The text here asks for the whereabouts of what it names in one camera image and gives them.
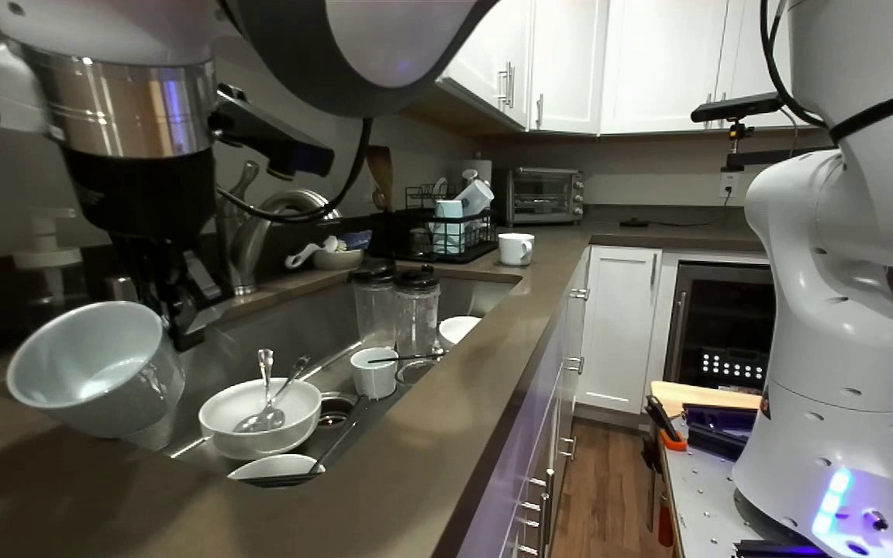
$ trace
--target countertop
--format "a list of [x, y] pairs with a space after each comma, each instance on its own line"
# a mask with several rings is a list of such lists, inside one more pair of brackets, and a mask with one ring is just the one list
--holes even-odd
[[450, 274], [522, 275], [324, 478], [254, 491], [91, 441], [0, 394], [0, 555], [434, 555], [590, 242], [760, 251], [743, 226], [546, 226], [526, 271], [492, 256]]

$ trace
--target spoon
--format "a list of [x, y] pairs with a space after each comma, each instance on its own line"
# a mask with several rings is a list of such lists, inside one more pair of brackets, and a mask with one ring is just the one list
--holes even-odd
[[256, 364], [259, 364], [259, 380], [262, 380], [262, 407], [259, 414], [241, 419], [231, 432], [266, 432], [266, 429], [284, 426], [284, 414], [277, 407], [277, 398], [290, 384], [290, 380], [271, 394], [268, 390], [271, 351], [259, 349]]

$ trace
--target wall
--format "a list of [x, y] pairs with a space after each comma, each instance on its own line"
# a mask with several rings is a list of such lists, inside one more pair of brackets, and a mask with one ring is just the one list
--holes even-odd
[[[743, 151], [816, 147], [819, 138], [792, 133], [760, 133], [743, 139]], [[568, 138], [518, 138], [497, 139], [489, 157], [499, 165], [560, 165], [580, 169], [585, 178], [585, 205], [689, 205], [689, 208], [723, 208], [720, 169], [728, 151], [723, 132], [716, 133], [682, 133], [682, 138], [600, 138], [600, 139], [568, 139]]]
[[[277, 116], [287, 127], [312, 138], [323, 147], [335, 150], [335, 169], [327, 178], [297, 178], [297, 185], [319, 189], [324, 196], [339, 192], [346, 178], [351, 157], [355, 147], [359, 122], [323, 116], [287, 89], [283, 89], [259, 58], [231, 35], [221, 30], [216, 37], [216, 77], [239, 83], [254, 105]], [[444, 133], [412, 119], [378, 119], [376, 147], [390, 147], [393, 175], [400, 185], [427, 184], [446, 175], [453, 158], [464, 158], [475, 147], [464, 138]], [[246, 158], [256, 158], [246, 150], [216, 147], [216, 180], [222, 185], [236, 184]], [[283, 189], [271, 178], [259, 178], [252, 189], [252, 199], [262, 199], [271, 189]], [[368, 212], [371, 178], [363, 169], [343, 214]], [[43, 138], [25, 138], [0, 132], [0, 256], [10, 256], [26, 242], [25, 224], [32, 208], [74, 205], [74, 192], [63, 165], [59, 150]], [[63, 226], [63, 240], [70, 244], [104, 244], [104, 236], [77, 221]]]

